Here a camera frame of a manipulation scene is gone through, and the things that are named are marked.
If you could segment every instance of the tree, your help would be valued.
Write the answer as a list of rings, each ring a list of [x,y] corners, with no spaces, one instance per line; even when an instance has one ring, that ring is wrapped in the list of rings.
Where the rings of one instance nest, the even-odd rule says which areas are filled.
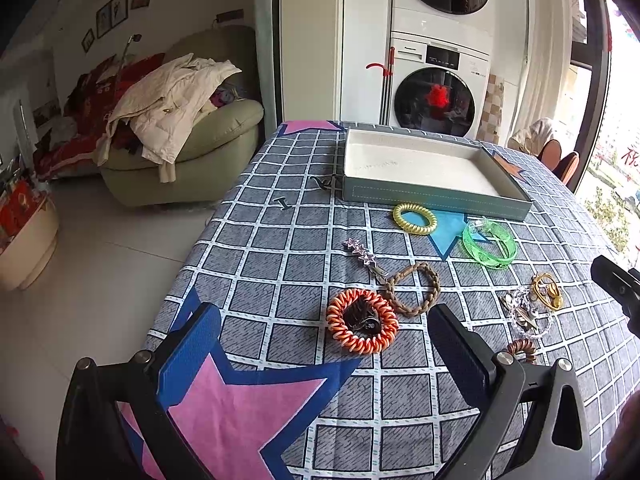
[[[604,200],[602,188],[596,188],[596,200],[585,200],[584,206],[593,215],[598,225],[609,237],[616,250],[621,253],[629,242],[629,222],[625,210],[612,199]]]

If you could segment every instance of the orange chair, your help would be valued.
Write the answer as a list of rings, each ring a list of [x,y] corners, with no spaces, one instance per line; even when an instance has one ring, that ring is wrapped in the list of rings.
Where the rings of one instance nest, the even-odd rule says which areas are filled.
[[[577,152],[571,152],[567,155],[553,170],[553,174],[558,177],[566,186],[571,177],[574,176],[575,170],[580,163],[580,155]]]
[[[553,171],[558,167],[558,164],[560,164],[561,157],[562,146],[560,146],[560,142],[551,139],[542,148],[542,151],[538,155],[538,160]]]

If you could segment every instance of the white washing machine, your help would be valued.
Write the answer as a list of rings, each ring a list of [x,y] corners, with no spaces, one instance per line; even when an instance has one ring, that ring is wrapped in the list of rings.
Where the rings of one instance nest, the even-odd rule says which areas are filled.
[[[393,0],[391,30],[491,54],[494,0]]]
[[[490,58],[445,41],[393,32],[389,124],[475,139]]]

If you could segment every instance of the red flower decoration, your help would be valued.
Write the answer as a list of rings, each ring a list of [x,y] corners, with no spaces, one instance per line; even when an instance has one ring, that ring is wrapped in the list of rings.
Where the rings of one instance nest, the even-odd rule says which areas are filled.
[[[449,89],[442,85],[433,85],[431,91],[424,96],[429,106],[446,108],[449,105]]]

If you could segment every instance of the sofa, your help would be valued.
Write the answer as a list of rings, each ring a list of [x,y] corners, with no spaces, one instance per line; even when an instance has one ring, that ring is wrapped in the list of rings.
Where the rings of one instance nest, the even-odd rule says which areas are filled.
[[[100,174],[126,206],[219,200],[256,152],[264,110],[259,102],[254,30],[245,25],[203,30],[175,43],[164,62],[190,52],[194,57],[231,60],[242,72],[225,82],[252,98],[231,102],[193,127],[176,160],[174,182],[162,184],[158,166],[141,155],[112,149]]]

